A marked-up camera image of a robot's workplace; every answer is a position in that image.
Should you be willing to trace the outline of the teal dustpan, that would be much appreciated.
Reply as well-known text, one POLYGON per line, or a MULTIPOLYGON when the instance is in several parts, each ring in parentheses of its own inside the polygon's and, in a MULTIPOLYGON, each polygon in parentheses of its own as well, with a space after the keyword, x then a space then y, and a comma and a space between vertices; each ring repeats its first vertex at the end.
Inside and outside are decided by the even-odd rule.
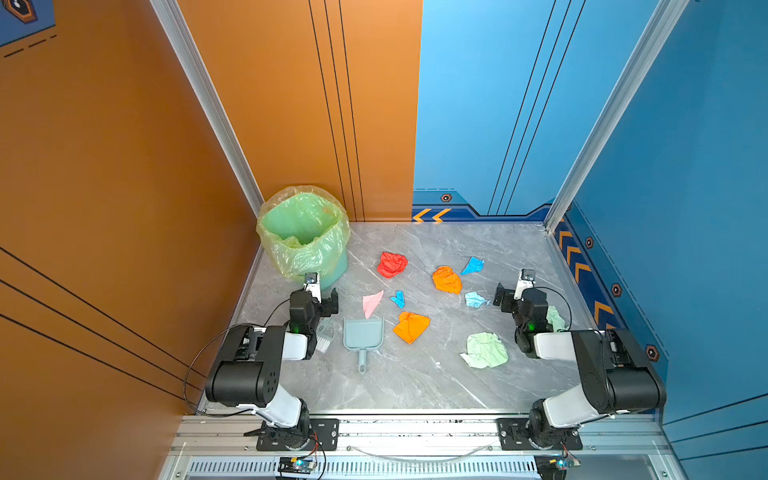
POLYGON ((377 350, 383 339, 384 322, 381 318, 344 320, 343 344, 347 350, 357 353, 359 374, 367 371, 367 353, 377 350))

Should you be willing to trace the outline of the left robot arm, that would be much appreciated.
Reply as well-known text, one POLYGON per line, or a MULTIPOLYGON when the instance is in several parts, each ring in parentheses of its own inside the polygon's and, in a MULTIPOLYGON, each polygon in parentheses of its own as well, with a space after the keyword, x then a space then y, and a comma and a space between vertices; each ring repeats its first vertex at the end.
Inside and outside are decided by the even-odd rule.
POLYGON ((256 436, 289 449, 318 441, 307 403, 281 384, 282 363, 310 360, 318 347, 319 325, 339 311, 338 293, 320 298, 297 290, 287 300, 285 324, 260 327, 238 324, 224 338, 205 385, 211 402, 234 407, 263 420, 256 436))

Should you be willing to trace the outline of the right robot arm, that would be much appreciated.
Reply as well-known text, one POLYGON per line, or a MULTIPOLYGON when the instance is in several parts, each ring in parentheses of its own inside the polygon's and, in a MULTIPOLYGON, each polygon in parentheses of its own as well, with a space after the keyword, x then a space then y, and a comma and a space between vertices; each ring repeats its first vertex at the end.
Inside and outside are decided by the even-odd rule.
POLYGON ((572 362, 579 383, 535 401, 526 419, 496 421, 504 450, 579 450, 580 428, 611 415, 642 413, 666 403, 651 360, 626 329, 557 331, 542 288, 499 284, 493 304, 515 321, 515 343, 527 357, 572 362))

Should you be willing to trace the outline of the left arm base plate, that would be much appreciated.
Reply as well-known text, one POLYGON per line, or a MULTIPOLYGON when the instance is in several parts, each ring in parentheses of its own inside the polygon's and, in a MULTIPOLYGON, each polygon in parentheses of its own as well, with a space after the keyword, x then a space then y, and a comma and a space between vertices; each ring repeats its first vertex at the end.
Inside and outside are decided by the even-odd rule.
POLYGON ((309 451, 319 445, 325 452, 335 451, 340 421, 336 418, 311 417, 292 428, 264 427, 256 449, 264 452, 309 451))

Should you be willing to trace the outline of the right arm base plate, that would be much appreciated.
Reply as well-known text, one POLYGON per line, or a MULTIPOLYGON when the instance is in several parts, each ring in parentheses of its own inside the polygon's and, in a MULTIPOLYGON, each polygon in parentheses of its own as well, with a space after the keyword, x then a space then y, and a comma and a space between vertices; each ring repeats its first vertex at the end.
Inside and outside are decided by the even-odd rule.
POLYGON ((499 418, 497 434, 503 451, 553 450, 565 447, 579 451, 583 443, 576 428, 554 428, 544 422, 534 427, 529 419, 499 418))

